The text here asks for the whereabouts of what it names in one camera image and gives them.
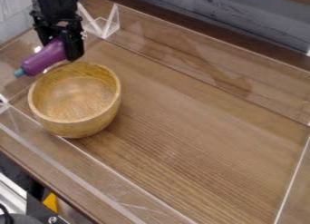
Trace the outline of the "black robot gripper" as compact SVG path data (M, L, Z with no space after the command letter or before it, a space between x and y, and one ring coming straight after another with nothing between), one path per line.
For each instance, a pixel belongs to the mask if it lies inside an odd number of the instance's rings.
M62 34L67 59L72 62L84 55L79 0L32 0L34 29L43 45Z

